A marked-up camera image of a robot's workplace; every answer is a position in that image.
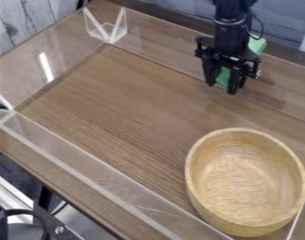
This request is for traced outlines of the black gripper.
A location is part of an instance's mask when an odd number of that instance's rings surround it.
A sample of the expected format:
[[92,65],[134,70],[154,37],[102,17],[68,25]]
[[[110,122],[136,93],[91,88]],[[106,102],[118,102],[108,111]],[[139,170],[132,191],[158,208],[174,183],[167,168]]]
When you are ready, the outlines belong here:
[[[250,42],[247,17],[239,21],[214,20],[214,38],[198,36],[194,56],[202,60],[206,84],[214,86],[219,69],[230,57],[242,56]],[[245,70],[233,67],[227,83],[227,93],[234,95],[246,80]]]

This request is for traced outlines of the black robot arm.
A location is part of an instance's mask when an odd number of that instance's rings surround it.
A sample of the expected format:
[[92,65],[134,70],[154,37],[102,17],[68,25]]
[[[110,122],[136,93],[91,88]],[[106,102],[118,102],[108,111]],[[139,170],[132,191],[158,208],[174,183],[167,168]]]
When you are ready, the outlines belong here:
[[221,86],[230,95],[249,78],[259,76],[263,32],[251,33],[257,0],[214,0],[214,37],[198,36],[194,56],[202,60],[205,82]]

